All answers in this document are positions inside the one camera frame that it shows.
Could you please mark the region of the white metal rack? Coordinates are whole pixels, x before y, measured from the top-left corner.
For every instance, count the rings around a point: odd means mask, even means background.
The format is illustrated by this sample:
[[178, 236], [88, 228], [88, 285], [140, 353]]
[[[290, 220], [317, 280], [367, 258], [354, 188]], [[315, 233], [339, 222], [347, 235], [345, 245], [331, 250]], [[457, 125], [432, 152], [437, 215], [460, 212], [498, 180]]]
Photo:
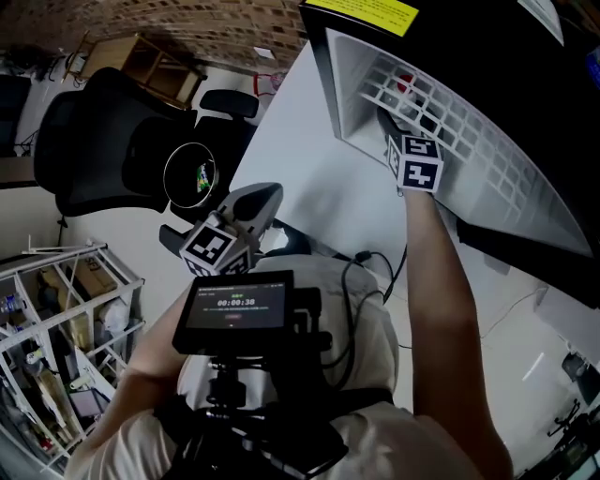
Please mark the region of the white metal rack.
[[124, 373], [142, 320], [132, 304], [144, 284], [107, 245], [30, 247], [0, 260], [0, 441], [35, 476], [62, 479], [96, 428]]

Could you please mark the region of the black fridge door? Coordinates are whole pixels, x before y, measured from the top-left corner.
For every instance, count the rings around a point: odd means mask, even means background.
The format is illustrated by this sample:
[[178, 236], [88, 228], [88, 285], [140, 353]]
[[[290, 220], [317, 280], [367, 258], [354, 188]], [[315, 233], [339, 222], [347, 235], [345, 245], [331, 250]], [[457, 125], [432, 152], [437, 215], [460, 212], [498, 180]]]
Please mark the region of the black fridge door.
[[600, 308], [600, 261], [505, 232], [457, 220], [461, 243], [514, 266], [577, 299]]

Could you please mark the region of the white box appliance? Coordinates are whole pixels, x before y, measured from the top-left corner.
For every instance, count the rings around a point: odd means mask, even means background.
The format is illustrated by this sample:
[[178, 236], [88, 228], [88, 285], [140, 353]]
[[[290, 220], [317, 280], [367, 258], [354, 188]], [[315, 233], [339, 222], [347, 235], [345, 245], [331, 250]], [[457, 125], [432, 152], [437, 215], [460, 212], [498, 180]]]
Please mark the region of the white box appliance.
[[554, 287], [541, 294], [534, 312], [571, 342], [600, 340], [600, 309], [587, 307]]

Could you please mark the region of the person's white shirt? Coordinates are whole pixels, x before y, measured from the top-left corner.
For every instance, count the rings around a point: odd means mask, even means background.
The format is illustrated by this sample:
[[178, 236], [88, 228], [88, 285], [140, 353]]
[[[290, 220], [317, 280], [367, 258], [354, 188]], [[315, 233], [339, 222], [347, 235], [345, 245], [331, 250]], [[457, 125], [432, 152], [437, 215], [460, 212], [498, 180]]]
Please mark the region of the person's white shirt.
[[[174, 394], [188, 406], [206, 405], [209, 372], [203, 357], [187, 357]], [[66, 480], [158, 480], [171, 466], [175, 443], [152, 413], [126, 417], [112, 405], [72, 454]], [[512, 480], [487, 479], [435, 420], [382, 402], [334, 423], [349, 454], [325, 480]]]

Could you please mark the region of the white table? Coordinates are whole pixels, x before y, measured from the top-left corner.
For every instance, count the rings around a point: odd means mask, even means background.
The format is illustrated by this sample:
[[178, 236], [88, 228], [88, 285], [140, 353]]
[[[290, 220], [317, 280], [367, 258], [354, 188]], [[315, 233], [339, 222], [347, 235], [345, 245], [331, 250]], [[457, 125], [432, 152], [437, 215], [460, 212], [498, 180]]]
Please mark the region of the white table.
[[[388, 169], [387, 139], [378, 119], [378, 113], [388, 112], [360, 94], [375, 56], [387, 54], [337, 32], [330, 34], [328, 44], [333, 93], [326, 93], [316, 56], [306, 47], [275, 95], [232, 183], [237, 188], [262, 181], [280, 183], [284, 197], [277, 216], [284, 223], [345, 254], [373, 248], [397, 260], [405, 241], [405, 214]], [[459, 218], [465, 221], [437, 193], [436, 200], [451, 229]], [[486, 229], [550, 246], [578, 242], [565, 225]]]

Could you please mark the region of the black mesh office chair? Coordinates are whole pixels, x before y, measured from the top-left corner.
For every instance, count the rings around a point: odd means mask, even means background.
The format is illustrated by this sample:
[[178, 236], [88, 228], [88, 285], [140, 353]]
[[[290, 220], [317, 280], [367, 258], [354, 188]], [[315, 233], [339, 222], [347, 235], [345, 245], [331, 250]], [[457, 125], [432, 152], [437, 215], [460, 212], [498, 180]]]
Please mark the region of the black mesh office chair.
[[[105, 67], [84, 89], [57, 95], [44, 114], [34, 153], [37, 183], [67, 218], [117, 208], [162, 213], [171, 207], [194, 224], [217, 209], [256, 128], [259, 100], [213, 89], [200, 101], [205, 116], [182, 110], [143, 90], [123, 72]], [[165, 164], [184, 143], [202, 143], [219, 170], [217, 187], [201, 206], [173, 205], [163, 186]]]

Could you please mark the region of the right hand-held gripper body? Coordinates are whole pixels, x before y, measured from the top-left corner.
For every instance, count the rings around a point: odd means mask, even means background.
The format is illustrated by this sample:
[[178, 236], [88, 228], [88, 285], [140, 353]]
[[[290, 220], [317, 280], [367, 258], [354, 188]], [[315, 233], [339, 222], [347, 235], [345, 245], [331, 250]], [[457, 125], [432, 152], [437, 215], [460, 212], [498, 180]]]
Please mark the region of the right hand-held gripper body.
[[413, 135], [388, 135], [387, 162], [398, 188], [437, 192], [443, 160], [436, 142]]

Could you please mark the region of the person's left forearm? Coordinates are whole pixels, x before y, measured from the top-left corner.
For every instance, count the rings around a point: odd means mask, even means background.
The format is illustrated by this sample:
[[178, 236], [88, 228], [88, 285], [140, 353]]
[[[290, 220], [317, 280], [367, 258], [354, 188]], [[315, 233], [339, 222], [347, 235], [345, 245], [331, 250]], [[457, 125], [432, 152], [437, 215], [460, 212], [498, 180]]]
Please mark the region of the person's left forearm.
[[126, 417], [154, 409], [176, 392], [187, 357], [174, 348], [173, 337], [190, 290], [183, 290], [137, 343], [112, 401]]

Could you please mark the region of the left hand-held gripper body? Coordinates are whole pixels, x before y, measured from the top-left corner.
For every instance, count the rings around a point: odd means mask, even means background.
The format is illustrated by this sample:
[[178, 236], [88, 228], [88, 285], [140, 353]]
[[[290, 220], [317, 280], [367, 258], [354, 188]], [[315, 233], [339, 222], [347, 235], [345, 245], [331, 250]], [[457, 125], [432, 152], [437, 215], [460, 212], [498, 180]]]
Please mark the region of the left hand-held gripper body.
[[239, 275], [256, 262], [263, 220], [242, 220], [213, 211], [198, 223], [179, 249], [189, 271], [197, 277]]

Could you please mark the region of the black mini fridge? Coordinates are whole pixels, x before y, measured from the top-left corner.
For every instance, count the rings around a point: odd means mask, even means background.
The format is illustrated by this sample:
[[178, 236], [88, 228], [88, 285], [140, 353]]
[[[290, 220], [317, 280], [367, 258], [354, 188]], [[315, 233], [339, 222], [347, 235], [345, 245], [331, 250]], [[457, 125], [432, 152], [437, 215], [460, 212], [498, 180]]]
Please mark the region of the black mini fridge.
[[586, 50], [550, 4], [399, 0], [419, 10], [403, 37], [302, 0], [322, 85], [334, 91], [332, 32], [365, 42], [455, 92], [521, 148], [556, 193], [577, 238], [554, 246], [600, 258], [600, 88]]

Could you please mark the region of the clear water bottle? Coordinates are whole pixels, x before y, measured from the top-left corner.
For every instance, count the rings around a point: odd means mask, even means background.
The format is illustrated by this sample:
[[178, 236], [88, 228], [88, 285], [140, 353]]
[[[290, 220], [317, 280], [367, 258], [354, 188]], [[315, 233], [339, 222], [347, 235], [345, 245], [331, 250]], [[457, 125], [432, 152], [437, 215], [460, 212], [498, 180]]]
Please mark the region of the clear water bottle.
[[400, 81], [390, 79], [380, 95], [380, 102], [388, 107], [393, 123], [397, 128], [415, 136], [420, 136], [420, 130], [408, 120], [416, 120], [419, 111], [416, 110], [418, 96], [410, 88], [413, 80], [411, 74], [401, 74]]

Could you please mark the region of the yellow fridge sticker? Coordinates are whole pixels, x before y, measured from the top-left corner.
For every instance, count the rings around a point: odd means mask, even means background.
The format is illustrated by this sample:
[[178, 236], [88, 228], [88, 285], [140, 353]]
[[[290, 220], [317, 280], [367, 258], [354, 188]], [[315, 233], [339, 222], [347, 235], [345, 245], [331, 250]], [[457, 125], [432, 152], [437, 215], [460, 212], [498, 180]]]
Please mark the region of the yellow fridge sticker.
[[419, 10], [399, 0], [306, 0], [306, 4], [326, 8], [403, 37]]

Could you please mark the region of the chest-mounted monitor screen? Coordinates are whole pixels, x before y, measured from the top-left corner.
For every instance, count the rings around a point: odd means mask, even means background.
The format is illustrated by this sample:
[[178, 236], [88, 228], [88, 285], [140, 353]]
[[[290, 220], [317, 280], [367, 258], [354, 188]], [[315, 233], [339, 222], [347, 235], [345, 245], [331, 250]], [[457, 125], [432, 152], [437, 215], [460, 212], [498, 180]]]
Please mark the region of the chest-mounted monitor screen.
[[196, 277], [172, 339], [181, 354], [264, 355], [291, 324], [290, 270]]

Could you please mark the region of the person's right forearm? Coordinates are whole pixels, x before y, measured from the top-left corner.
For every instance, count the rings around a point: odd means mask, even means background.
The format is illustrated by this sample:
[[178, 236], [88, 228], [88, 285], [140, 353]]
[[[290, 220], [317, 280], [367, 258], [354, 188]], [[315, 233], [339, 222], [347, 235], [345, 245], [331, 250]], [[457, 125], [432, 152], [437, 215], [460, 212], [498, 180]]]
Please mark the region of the person's right forearm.
[[487, 479], [513, 466], [491, 418], [476, 305], [433, 198], [404, 194], [413, 410], [449, 433]]

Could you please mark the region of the wooden shelf unit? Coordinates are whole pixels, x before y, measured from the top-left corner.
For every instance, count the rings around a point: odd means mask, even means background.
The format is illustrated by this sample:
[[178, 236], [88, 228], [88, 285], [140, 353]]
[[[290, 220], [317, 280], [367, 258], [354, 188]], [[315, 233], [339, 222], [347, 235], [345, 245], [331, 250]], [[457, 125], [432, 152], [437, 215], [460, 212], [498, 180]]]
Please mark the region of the wooden shelf unit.
[[88, 81], [100, 69], [115, 68], [143, 90], [182, 110], [207, 76], [140, 34], [91, 41], [83, 37], [67, 58], [64, 77]]

